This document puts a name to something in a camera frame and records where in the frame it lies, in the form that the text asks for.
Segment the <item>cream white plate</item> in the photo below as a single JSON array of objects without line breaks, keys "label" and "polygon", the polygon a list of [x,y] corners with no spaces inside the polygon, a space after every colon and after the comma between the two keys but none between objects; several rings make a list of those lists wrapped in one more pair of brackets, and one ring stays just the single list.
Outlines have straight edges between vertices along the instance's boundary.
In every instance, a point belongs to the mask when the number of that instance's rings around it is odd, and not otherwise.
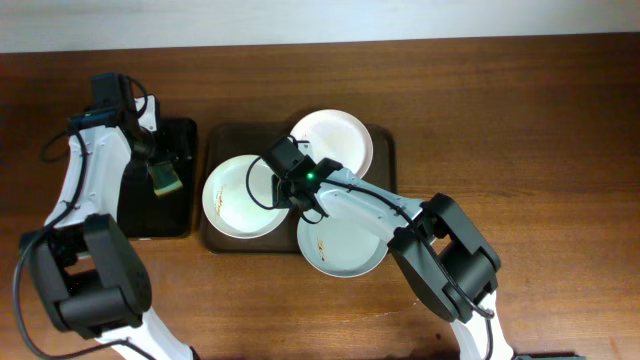
[{"label": "cream white plate", "polygon": [[246,189],[246,175],[257,155],[239,155],[225,160],[207,177],[202,206],[208,222],[236,239],[254,239],[275,230],[289,209],[265,210]]}]

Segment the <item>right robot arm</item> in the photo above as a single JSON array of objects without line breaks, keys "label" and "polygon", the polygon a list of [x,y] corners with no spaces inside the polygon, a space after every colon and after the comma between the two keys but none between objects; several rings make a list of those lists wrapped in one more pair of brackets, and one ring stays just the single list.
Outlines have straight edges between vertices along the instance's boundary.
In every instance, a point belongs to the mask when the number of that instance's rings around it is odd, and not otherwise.
[{"label": "right robot arm", "polygon": [[330,159],[298,156],[267,164],[279,180],[279,197],[385,242],[418,300],[451,325],[461,358],[514,357],[496,308],[501,261],[453,199],[441,193],[430,200],[403,197]]}]

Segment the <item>light blue plate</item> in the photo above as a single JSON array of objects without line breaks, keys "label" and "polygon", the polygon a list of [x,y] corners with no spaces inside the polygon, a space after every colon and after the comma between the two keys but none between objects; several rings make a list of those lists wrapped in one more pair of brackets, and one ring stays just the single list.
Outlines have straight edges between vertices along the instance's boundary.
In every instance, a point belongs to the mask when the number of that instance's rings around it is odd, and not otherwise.
[{"label": "light blue plate", "polygon": [[386,257],[384,241],[348,221],[323,218],[317,224],[301,219],[298,247],[316,270],[337,278],[354,278],[375,269]]}]

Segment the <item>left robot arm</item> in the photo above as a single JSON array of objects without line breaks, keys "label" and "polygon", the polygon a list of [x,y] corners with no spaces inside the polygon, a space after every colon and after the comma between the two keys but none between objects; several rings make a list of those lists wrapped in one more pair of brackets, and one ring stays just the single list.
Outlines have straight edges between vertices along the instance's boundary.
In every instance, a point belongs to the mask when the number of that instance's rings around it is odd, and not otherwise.
[{"label": "left robot arm", "polygon": [[102,97],[70,119],[69,164],[42,229],[21,241],[52,325],[126,359],[193,359],[152,306],[149,274],[132,246],[190,227],[197,127],[164,119],[155,97]]}]

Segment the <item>green yellow sponge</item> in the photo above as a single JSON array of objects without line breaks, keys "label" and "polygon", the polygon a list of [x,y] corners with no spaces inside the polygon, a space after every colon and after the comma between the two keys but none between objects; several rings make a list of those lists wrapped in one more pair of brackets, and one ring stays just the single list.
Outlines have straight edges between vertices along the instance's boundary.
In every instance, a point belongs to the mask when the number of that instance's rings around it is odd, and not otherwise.
[{"label": "green yellow sponge", "polygon": [[151,176],[153,191],[157,197],[163,197],[183,187],[183,183],[171,162],[149,165],[147,171]]}]

